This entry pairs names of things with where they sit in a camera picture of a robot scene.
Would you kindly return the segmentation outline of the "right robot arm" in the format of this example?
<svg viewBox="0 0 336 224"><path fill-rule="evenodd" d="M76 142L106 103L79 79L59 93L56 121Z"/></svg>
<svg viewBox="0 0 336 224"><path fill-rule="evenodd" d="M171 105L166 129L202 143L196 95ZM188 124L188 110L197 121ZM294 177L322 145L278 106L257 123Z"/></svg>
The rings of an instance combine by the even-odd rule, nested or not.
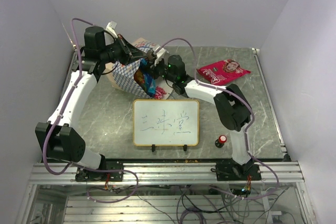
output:
<svg viewBox="0 0 336 224"><path fill-rule="evenodd" d="M232 175L239 180L248 176L254 161L249 150L247 130L254 116L240 88L235 84L227 87L202 84L186 73L185 64L179 55L169 56L168 63L165 63L163 57L151 49L145 53L145 59L149 64L146 69L150 75L155 79L163 78L177 94L216 106L220 122L230 130Z"/></svg>

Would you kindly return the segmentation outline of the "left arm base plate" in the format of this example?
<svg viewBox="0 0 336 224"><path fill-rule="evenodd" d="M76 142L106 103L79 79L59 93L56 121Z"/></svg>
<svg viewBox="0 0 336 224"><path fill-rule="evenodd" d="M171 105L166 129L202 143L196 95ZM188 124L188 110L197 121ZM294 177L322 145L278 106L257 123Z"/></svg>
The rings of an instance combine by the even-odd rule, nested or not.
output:
<svg viewBox="0 0 336 224"><path fill-rule="evenodd" d="M99 169L103 170L117 170L116 172L102 173L102 172L92 172L86 169L77 169L75 175L75 181L77 182L121 182L123 179L124 172L123 164L120 161L106 160L105 164Z"/></svg>

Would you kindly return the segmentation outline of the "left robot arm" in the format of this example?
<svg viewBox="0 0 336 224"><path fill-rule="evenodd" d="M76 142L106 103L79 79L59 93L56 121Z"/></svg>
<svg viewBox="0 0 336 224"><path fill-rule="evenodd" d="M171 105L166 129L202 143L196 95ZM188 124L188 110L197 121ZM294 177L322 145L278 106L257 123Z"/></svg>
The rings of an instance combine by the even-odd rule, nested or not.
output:
<svg viewBox="0 0 336 224"><path fill-rule="evenodd" d="M99 82L106 64L127 66L144 57L110 22L105 28L90 24L84 32L84 46L76 49L70 80L47 122L36 125L35 134L43 154L45 169L52 175L65 173L70 166L87 170L94 180L107 175L106 158L92 151L77 132L85 103Z"/></svg>

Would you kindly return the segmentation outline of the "blue checkered paper bag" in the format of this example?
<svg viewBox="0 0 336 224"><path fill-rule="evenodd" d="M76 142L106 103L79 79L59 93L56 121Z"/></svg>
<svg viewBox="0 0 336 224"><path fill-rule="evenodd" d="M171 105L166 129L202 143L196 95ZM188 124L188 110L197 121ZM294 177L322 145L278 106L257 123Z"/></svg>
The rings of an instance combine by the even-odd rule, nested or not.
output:
<svg viewBox="0 0 336 224"><path fill-rule="evenodd" d="M106 64L104 73L107 75L112 86L116 89L134 94L141 98L151 99L144 90L134 80L134 73L138 70L140 60L133 62L127 66L122 65L119 62ZM163 79L160 77L155 80L156 86L163 88L167 94L172 91L166 84L163 83Z"/></svg>

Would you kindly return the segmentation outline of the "blue snack bag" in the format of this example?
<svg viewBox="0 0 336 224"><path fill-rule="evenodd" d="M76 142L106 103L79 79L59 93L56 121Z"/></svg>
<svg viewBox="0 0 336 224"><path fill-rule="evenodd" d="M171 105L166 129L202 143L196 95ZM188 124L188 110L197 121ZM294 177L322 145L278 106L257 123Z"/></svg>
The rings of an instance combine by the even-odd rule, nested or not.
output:
<svg viewBox="0 0 336 224"><path fill-rule="evenodd" d="M156 83L155 80L147 72L146 67L148 63L145 59L140 60L140 65L138 70L134 73L134 80L136 83L144 90L144 92L151 98L155 96Z"/></svg>

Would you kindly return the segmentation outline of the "pink snack bag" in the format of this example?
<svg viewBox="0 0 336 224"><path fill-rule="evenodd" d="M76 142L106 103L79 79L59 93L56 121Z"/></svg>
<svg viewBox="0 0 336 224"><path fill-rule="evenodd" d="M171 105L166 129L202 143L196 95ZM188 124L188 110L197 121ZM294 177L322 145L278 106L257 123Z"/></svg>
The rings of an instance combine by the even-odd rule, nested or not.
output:
<svg viewBox="0 0 336 224"><path fill-rule="evenodd" d="M205 80L216 86L225 86L228 83L251 73L251 71L242 68L237 61L232 59L221 60L200 67L197 69L197 72Z"/></svg>

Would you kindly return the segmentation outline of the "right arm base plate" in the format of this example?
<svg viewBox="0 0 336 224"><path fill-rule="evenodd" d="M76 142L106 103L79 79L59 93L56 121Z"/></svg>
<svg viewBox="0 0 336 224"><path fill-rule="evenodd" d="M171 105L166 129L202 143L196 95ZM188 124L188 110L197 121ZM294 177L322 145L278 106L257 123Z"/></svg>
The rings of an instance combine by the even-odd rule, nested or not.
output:
<svg viewBox="0 0 336 224"><path fill-rule="evenodd" d="M261 180L261 172L259 166L252 164L249 169L244 170L242 166L236 164L230 159L225 159L216 163L211 172L215 173L218 181L252 181Z"/></svg>

